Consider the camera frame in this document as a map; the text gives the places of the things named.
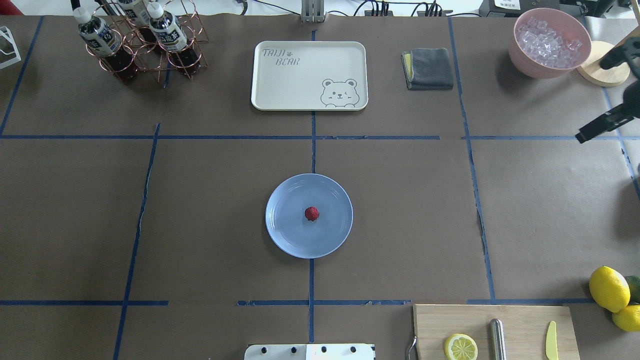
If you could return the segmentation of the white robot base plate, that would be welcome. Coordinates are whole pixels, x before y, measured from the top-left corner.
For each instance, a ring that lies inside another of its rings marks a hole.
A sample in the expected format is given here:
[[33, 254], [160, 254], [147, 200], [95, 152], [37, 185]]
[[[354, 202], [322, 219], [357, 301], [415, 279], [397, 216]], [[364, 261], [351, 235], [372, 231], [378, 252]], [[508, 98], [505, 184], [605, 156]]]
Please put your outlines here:
[[244, 353], [245, 360], [375, 360], [374, 344], [298, 343], [252, 344]]

